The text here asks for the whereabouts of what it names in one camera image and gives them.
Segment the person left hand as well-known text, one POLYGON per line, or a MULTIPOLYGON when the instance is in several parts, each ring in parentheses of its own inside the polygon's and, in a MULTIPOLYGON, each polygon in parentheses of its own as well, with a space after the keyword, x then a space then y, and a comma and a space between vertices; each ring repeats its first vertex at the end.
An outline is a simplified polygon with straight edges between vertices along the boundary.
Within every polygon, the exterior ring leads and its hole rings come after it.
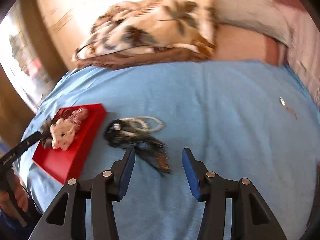
MULTIPOLYGON (((18 176, 14 175, 14 196, 17 200, 17 205, 24 211, 28 211, 28 196, 23 189, 20 179, 18 176)), ((1 190, 0 195, 0 205, 1 209, 11 218, 16 218, 14 209, 9 205, 9 194, 7 191, 1 190)))

